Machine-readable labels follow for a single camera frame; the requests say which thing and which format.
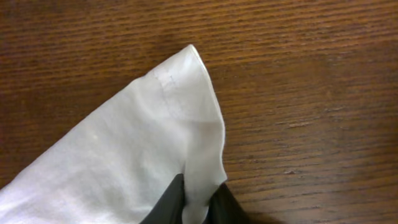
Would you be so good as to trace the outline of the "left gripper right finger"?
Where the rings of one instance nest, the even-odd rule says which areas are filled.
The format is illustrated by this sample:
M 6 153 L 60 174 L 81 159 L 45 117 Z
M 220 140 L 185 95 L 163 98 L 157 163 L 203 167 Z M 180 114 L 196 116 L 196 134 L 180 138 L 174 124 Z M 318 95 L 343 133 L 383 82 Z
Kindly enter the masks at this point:
M 204 224 L 249 224 L 244 212 L 226 184 L 221 184 L 210 198 Z

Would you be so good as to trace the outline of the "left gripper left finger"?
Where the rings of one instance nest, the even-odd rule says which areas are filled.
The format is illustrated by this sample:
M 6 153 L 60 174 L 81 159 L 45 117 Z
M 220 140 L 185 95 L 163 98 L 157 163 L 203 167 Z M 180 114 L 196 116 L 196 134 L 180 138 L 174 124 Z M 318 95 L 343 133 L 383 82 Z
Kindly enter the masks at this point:
M 184 206 L 184 176 L 177 174 L 140 224 L 182 224 Z

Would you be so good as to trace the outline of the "white t-shirt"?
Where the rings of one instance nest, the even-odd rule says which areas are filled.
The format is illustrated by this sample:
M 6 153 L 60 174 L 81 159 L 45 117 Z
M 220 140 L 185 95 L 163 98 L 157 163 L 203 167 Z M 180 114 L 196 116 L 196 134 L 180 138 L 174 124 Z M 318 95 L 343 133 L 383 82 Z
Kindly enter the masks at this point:
M 184 223 L 226 180 L 225 126 L 189 45 L 135 79 L 1 190 L 2 223 L 139 223 L 184 176 Z

